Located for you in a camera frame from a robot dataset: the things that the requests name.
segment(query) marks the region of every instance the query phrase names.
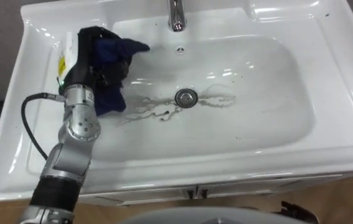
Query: white cabinet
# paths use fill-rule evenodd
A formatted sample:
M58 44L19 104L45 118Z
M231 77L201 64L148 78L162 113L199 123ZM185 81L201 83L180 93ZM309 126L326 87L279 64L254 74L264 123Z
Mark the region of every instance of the white cabinet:
M323 184L336 179L353 176L353 174L328 174L302 177L282 177L261 180L242 180L187 187L166 189L135 190L113 193L82 195L80 203L94 205L134 205L139 203L167 202L195 198L213 198L248 194L273 194L302 189L311 185Z
M78 202L95 205L134 205L139 203L167 202L193 199L196 187L115 192L84 195Z

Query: water stain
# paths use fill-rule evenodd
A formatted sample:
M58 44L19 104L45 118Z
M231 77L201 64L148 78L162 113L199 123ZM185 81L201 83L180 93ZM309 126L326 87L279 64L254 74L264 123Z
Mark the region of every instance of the water stain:
M226 92L230 91L223 85L212 85L201 93L198 93L198 104L211 108L226 108L235 103L236 96ZM120 126L132 121L139 121L148 118L158 118L159 121L169 121L175 114L181 113L184 109L177 106L174 98L150 99L148 97L126 97L126 105L134 105L134 108L127 106Z

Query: white sink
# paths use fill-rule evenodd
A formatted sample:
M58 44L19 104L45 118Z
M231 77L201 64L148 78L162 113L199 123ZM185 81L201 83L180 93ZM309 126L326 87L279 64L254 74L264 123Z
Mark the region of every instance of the white sink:
M83 192L353 170L347 3L185 1L188 25L180 33L167 26L165 0L23 8L24 36L0 122L0 200L31 196L44 160L24 131L20 105L32 93L57 92L57 42L87 26L151 51L133 58L123 81L126 111L100 117ZM183 88L197 92L198 104L174 104ZM32 102L27 112L49 152L63 105Z
M130 36L126 29L120 31ZM147 40L144 35L139 39ZM103 137L95 146L95 159L123 162L257 151L295 142L310 132L313 109L298 65L276 40L232 37L151 46L150 53L133 59L123 82L127 110L100 119ZM178 48L184 49L182 55ZM198 104L176 106L181 88L195 90Z

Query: robotic arm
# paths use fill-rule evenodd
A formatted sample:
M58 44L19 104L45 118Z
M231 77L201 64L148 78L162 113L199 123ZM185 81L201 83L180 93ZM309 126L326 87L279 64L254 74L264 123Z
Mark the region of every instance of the robotic arm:
M93 43L106 35L108 31L101 27L80 30L77 62L60 83L60 95L45 97L64 103L63 125L59 143L47 158L20 224L73 222L73 210L90 165L93 145L100 135L94 100L99 77L93 69Z
M100 135L93 91L84 84L65 89L64 122L21 224L71 224L73 210Z

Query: faucet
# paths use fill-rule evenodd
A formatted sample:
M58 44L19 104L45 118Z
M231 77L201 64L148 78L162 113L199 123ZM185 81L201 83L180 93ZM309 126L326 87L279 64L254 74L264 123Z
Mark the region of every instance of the faucet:
M184 17L183 0L167 0L168 26L173 32L182 32L186 29L187 21Z

